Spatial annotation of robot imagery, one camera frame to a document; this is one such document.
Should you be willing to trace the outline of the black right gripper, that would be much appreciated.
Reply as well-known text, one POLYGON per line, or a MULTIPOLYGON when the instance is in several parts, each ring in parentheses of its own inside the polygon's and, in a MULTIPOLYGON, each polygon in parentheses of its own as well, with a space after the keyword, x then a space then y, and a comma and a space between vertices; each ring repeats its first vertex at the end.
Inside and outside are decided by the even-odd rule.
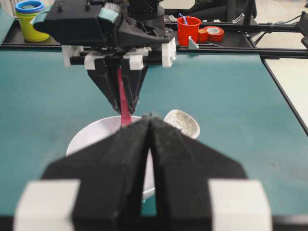
MULTIPOLYGON (((33 19, 33 27, 64 46, 65 65, 74 46, 123 49, 122 81, 129 112, 135 113, 147 66, 130 66, 143 67, 141 59, 152 48, 161 49, 163 67, 171 67, 177 57, 176 32, 165 28, 164 16, 157 0, 56 0, 33 19)), ((94 67, 89 77, 120 113, 118 66, 96 59, 94 67)))

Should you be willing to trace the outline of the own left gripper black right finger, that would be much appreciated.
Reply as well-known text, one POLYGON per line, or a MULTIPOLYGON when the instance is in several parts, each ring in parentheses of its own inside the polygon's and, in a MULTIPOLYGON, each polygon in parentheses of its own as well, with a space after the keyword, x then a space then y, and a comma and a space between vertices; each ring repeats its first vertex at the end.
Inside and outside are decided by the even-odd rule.
POLYGON ((270 231, 269 202, 242 165, 152 118, 157 216, 170 231, 270 231))

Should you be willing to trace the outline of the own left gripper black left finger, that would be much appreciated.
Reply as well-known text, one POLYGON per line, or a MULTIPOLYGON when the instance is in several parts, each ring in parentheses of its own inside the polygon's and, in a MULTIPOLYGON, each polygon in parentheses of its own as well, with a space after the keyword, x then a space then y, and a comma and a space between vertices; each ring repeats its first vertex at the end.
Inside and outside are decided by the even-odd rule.
POLYGON ((50 163, 29 182, 17 204, 15 231, 117 230, 138 216, 148 154, 150 119, 50 163))

